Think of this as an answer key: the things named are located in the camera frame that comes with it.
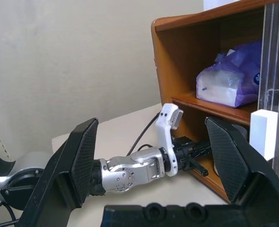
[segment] blue label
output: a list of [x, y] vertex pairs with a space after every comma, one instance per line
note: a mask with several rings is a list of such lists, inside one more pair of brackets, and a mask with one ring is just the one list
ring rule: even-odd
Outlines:
[[253, 79], [254, 83], [259, 85], [259, 81], [260, 81], [260, 78], [261, 78], [261, 74], [260, 73], [257, 73]]

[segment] white package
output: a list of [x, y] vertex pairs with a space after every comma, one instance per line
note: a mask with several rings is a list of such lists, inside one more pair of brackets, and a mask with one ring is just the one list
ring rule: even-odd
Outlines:
[[203, 71], [196, 79], [196, 97], [234, 107], [244, 75], [224, 70]]

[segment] cable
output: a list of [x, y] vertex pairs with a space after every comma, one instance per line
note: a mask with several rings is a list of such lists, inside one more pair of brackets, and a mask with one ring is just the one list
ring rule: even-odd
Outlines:
[[0, 227], [16, 225], [16, 223], [18, 223], [18, 219], [14, 221], [7, 221], [7, 222], [0, 223]]
[[3, 223], [0, 223], [0, 227], [2, 227], [2, 226], [10, 226], [10, 225], [16, 226], [15, 223], [17, 223], [17, 222], [15, 222], [15, 221], [17, 219], [16, 219], [16, 216], [15, 216], [12, 208], [7, 203], [5, 203], [3, 201], [0, 202], [0, 206], [2, 206], [2, 205], [8, 210], [8, 213], [9, 213], [11, 219], [12, 219], [12, 221], [10, 221], [10, 222], [14, 222], [14, 223], [11, 223], [11, 224], [8, 224], [8, 225], [3, 225], [3, 224], [6, 224], [6, 223], [9, 223], [9, 222], [3, 222]]
[[149, 147], [149, 148], [151, 148], [151, 147], [153, 147], [153, 146], [146, 143], [146, 144], [141, 145], [141, 146], [139, 147], [138, 151], [141, 150], [141, 149], [144, 148], [144, 147]]
[[136, 139], [136, 141], [134, 142], [133, 146], [131, 147], [131, 149], [129, 150], [128, 155], [130, 155], [132, 153], [132, 151], [134, 150], [135, 146], [137, 145], [137, 143], [139, 142], [140, 138], [142, 138], [142, 136], [145, 134], [145, 132], [147, 131], [147, 129], [152, 125], [152, 123], [158, 118], [159, 113], [157, 113], [154, 118], [152, 118], [152, 120], [147, 124], [147, 126], [144, 128], [144, 130], [141, 132], [141, 134], [139, 135], [139, 137]]

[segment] white block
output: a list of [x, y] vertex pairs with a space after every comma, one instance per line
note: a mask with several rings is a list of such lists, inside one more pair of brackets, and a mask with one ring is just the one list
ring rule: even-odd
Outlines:
[[258, 110], [251, 113], [250, 145], [267, 161], [274, 158], [278, 113]]

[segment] beige wall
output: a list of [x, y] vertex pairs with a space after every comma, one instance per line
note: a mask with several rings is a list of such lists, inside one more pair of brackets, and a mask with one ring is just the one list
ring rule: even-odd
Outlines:
[[150, 24], [202, 10], [202, 0], [0, 0], [0, 138], [10, 157], [51, 152], [53, 137], [91, 117], [159, 103]]

